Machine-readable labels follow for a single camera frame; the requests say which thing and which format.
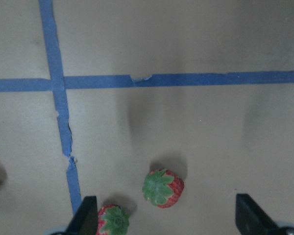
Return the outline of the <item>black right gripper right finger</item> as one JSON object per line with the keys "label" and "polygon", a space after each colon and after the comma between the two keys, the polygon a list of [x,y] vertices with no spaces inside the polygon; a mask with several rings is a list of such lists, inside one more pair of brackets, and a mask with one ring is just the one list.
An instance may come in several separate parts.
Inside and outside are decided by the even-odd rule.
{"label": "black right gripper right finger", "polygon": [[236,195],[235,224],[241,235],[269,235],[277,229],[276,223],[246,193]]}

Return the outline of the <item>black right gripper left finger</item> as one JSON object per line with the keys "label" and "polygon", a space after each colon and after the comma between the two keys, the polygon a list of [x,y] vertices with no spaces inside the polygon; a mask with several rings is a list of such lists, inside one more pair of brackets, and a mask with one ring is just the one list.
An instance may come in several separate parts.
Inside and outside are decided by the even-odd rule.
{"label": "black right gripper left finger", "polygon": [[95,235],[98,229],[96,196],[86,196],[65,230],[66,235]]}

